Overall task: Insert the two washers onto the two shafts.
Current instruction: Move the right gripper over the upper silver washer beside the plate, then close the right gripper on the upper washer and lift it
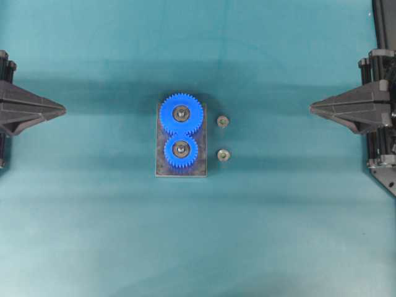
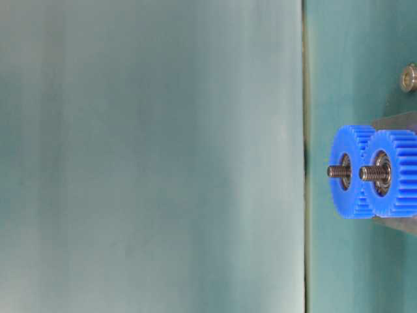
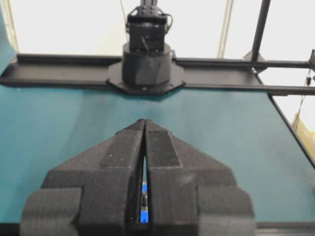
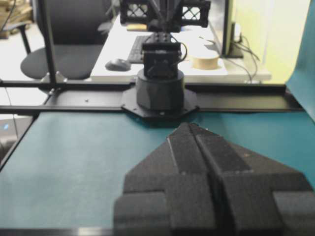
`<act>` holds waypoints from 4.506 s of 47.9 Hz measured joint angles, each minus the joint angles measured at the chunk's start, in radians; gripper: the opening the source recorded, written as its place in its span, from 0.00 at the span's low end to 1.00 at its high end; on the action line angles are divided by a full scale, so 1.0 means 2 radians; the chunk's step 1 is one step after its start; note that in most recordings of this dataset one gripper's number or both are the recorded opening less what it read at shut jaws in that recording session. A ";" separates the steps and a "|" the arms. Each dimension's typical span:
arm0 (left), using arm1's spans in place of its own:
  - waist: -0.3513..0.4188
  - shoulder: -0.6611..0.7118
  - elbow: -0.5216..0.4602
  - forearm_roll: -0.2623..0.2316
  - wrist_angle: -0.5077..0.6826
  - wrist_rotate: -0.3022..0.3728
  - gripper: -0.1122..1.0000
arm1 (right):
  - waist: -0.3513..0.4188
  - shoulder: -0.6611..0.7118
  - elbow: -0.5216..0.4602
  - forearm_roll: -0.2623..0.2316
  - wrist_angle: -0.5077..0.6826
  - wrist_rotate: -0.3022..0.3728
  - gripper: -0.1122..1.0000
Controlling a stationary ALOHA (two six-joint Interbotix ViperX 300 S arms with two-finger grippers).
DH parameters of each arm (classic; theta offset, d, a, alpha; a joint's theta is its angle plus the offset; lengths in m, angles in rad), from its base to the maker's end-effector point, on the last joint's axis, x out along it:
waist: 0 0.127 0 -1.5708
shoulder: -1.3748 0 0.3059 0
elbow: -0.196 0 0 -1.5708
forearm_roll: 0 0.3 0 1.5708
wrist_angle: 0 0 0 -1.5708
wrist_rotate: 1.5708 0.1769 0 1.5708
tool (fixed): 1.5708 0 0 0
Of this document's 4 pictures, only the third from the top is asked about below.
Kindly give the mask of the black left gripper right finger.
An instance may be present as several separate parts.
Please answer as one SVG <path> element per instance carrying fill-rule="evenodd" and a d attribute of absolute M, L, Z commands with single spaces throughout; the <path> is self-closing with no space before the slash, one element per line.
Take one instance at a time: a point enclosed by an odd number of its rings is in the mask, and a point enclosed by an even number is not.
<path fill-rule="evenodd" d="M 255 235 L 251 197 L 230 167 L 149 119 L 145 138 L 153 235 Z"/>

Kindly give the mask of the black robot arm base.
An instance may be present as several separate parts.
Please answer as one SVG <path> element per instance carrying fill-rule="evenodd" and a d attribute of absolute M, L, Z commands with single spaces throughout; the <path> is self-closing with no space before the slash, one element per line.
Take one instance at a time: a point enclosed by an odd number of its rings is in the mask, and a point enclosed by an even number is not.
<path fill-rule="evenodd" d="M 172 24 L 156 0 L 142 0 L 126 19 L 122 61 L 109 66 L 107 84 L 132 95 L 163 95 L 185 85 L 185 71 L 165 43 Z"/>

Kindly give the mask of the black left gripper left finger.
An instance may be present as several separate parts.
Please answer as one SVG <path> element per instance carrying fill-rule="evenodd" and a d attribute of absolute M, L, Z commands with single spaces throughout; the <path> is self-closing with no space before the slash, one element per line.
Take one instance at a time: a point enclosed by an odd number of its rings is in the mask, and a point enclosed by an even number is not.
<path fill-rule="evenodd" d="M 123 236 L 139 213 L 145 120 L 52 168 L 25 204 L 22 236 Z"/>

